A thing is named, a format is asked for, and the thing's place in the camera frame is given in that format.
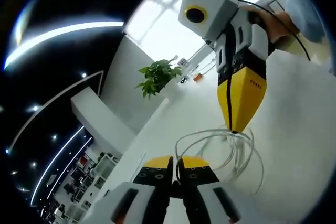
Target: blue sleeve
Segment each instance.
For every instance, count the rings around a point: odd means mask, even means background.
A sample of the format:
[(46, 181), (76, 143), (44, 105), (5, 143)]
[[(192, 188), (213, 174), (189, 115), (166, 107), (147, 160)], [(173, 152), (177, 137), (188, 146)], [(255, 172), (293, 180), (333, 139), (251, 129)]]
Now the blue sleeve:
[(301, 33), (311, 42), (321, 42), (322, 38), (327, 36), (331, 51), (329, 68), (336, 74), (336, 43), (314, 3), (311, 0), (287, 0), (286, 12)]

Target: green leaves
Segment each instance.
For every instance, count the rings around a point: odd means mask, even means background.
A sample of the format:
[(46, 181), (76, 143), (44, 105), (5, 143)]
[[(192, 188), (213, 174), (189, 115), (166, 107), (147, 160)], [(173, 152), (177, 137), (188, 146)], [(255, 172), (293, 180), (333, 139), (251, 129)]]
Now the green leaves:
[(144, 74), (146, 82), (140, 83), (136, 88), (142, 87), (142, 95), (144, 98), (148, 95), (150, 99), (151, 95), (159, 93), (171, 79), (182, 75), (181, 67), (171, 68), (171, 61), (156, 61), (149, 67), (139, 70), (140, 73)]

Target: white partition wall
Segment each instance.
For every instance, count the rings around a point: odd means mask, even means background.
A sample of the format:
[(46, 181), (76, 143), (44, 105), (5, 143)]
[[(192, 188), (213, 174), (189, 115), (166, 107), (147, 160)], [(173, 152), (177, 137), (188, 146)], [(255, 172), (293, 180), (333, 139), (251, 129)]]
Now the white partition wall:
[(128, 149), (135, 134), (88, 87), (71, 98), (72, 111), (105, 152), (117, 158)]

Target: coiled white cable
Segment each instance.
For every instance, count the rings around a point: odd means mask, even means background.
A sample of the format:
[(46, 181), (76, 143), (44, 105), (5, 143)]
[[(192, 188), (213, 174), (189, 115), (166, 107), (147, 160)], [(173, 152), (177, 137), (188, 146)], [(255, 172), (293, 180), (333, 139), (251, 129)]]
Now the coiled white cable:
[[(234, 169), (231, 174), (229, 175), (229, 178), (228, 178), (228, 181), (235, 181), (241, 174), (242, 172), (246, 169), (251, 157), (252, 157), (252, 154), (253, 152), (255, 152), (257, 154), (257, 157), (258, 159), (260, 160), (260, 163), (261, 163), (261, 180), (260, 180), (260, 183), (258, 185), (258, 188), (257, 190), (254, 192), (254, 194), (258, 193), (262, 184), (263, 184), (263, 181), (264, 181), (264, 164), (263, 164), (263, 160), (261, 159), (261, 156), (259, 154), (259, 152), (255, 149), (254, 147), (254, 136), (253, 136), (253, 133), (252, 131), (251, 132), (251, 135), (252, 135), (252, 138), (250, 138), (248, 135), (244, 134), (244, 133), (232, 133), (231, 130), (228, 130), (228, 129), (211, 129), (211, 130), (205, 130), (205, 131), (198, 131), (198, 132), (195, 132), (195, 133), (191, 133), (191, 134), (188, 134), (182, 138), (180, 138), (179, 140), (177, 140), (176, 144), (175, 144), (175, 156), (176, 156), (176, 159), (177, 159), (177, 164), (180, 162), (181, 158), (183, 157), (183, 155), (192, 147), (194, 146), (195, 144), (198, 144), (200, 143), (201, 141), (204, 141), (204, 140), (207, 140), (207, 143), (205, 143), (201, 150), (198, 152), (198, 155), (202, 156), (203, 155), (203, 151), (205, 149), (205, 147), (208, 145), (209, 141), (211, 141), (211, 139), (214, 137), (214, 136), (222, 136), (224, 137), (222, 139), (222, 141), (230, 141), (230, 145), (231, 145), (231, 152), (228, 156), (228, 158), (226, 159), (226, 161), (224, 161), (224, 163), (217, 167), (216, 169), (214, 170), (218, 170), (218, 169), (222, 169), (223, 167), (225, 167), (226, 165), (228, 165), (231, 160), (233, 159), (233, 156), (236, 154), (236, 158), (235, 158), (235, 168), (236, 168), (236, 164), (237, 164), (237, 139), (242, 139), (245, 143), (247, 143), (250, 147), (250, 153), (248, 155), (248, 158), (246, 159), (246, 161), (241, 165), (240, 168), (237, 168), (237, 169)], [(188, 148), (186, 148), (182, 153), (181, 155), (179, 156), (178, 155), (178, 150), (177, 150), (177, 147), (178, 147), (178, 144), (179, 142), (182, 140), (182, 139), (185, 139), (189, 136), (193, 136), (193, 135), (198, 135), (198, 134), (202, 134), (202, 133), (212, 133), (210, 136), (206, 136), (206, 137), (203, 137), (199, 140), (197, 140), (196, 142), (192, 143)], [(180, 182), (180, 175), (178, 173), (179, 171), (179, 167), (178, 165), (176, 166), (176, 178), (177, 180)]]

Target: robotic arm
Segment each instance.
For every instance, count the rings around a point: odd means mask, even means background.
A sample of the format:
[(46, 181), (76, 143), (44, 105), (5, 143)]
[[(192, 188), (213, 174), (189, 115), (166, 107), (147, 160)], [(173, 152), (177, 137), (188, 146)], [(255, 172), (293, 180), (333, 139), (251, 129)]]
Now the robotic arm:
[(271, 51), (263, 21), (233, 0), (182, 0), (179, 21), (213, 45), (225, 123), (242, 132), (266, 92), (265, 60)]

